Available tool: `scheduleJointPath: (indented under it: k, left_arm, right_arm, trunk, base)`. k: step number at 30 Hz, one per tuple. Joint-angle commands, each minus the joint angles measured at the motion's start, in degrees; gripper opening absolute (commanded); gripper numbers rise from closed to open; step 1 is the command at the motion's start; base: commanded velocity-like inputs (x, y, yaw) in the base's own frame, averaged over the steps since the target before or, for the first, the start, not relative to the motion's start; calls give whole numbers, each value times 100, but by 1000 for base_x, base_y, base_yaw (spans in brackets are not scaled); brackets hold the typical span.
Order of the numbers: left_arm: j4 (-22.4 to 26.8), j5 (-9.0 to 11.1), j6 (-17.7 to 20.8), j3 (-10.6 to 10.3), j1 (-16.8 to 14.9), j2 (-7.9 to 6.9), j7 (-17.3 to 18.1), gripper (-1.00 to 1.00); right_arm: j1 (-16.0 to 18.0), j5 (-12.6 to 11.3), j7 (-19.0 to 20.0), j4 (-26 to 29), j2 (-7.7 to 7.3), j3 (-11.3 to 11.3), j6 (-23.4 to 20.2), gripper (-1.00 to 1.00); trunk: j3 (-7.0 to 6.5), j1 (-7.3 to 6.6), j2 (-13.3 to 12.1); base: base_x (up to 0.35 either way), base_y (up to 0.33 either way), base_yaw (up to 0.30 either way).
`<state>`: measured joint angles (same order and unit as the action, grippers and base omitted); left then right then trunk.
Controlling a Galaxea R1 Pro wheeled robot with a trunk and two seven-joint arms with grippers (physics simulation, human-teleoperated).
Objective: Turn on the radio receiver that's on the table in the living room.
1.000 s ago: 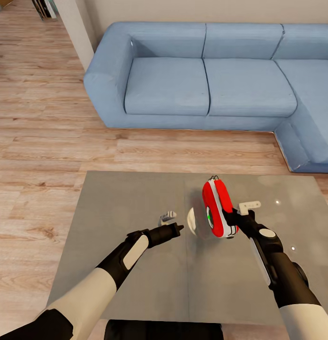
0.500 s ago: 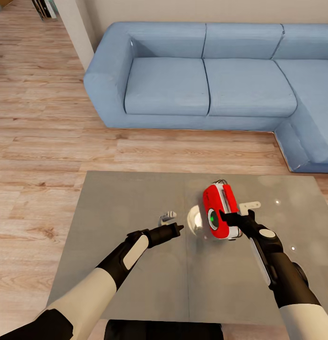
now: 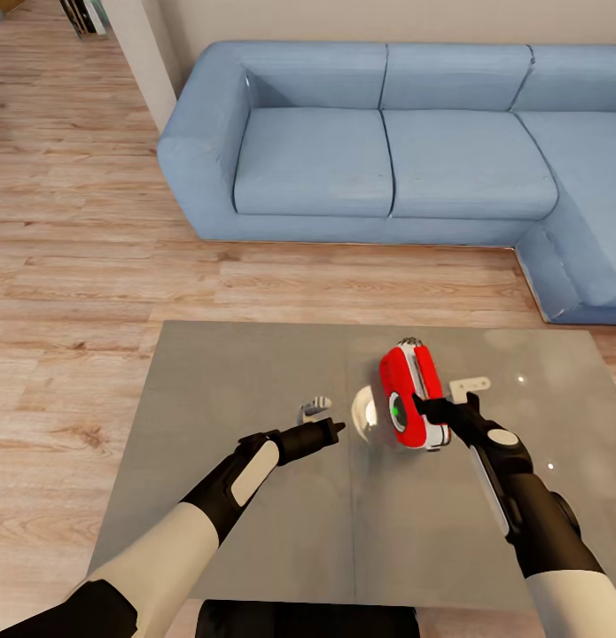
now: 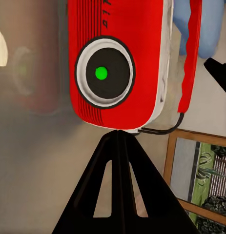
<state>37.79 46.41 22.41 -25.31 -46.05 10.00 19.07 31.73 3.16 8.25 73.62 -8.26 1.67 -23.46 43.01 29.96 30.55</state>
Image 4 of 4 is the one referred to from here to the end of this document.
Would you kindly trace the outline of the radio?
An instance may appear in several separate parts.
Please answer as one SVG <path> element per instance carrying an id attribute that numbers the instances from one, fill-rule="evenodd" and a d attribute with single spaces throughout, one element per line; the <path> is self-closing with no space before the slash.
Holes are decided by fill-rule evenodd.
<path id="1" fill-rule="evenodd" d="M 189 108 L 202 0 L 190 0 L 180 117 L 168 130 L 143 128 L 165 104 L 174 0 L 68 0 L 70 98 L 89 125 L 166 135 Z"/>

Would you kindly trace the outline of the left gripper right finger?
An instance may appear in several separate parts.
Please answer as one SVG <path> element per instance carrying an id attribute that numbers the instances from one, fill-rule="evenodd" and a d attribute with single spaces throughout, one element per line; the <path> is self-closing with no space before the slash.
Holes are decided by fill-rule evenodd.
<path id="1" fill-rule="evenodd" d="M 200 234 L 138 140 L 118 130 L 126 234 Z M 137 215 L 131 163 L 148 217 Z"/>

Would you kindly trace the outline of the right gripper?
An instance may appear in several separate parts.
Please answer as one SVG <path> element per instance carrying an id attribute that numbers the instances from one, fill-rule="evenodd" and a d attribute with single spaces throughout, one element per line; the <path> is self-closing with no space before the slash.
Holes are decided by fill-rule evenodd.
<path id="1" fill-rule="evenodd" d="M 213 57 L 204 63 L 205 68 L 226 92 L 226 63 L 216 62 Z"/>

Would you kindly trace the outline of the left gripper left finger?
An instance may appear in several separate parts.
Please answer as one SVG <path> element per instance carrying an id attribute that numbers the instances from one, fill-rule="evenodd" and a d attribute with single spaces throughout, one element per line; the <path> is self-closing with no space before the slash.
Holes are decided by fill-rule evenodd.
<path id="1" fill-rule="evenodd" d="M 105 167 L 110 160 L 111 216 L 93 217 Z M 101 138 L 52 234 L 126 234 L 117 129 Z"/>

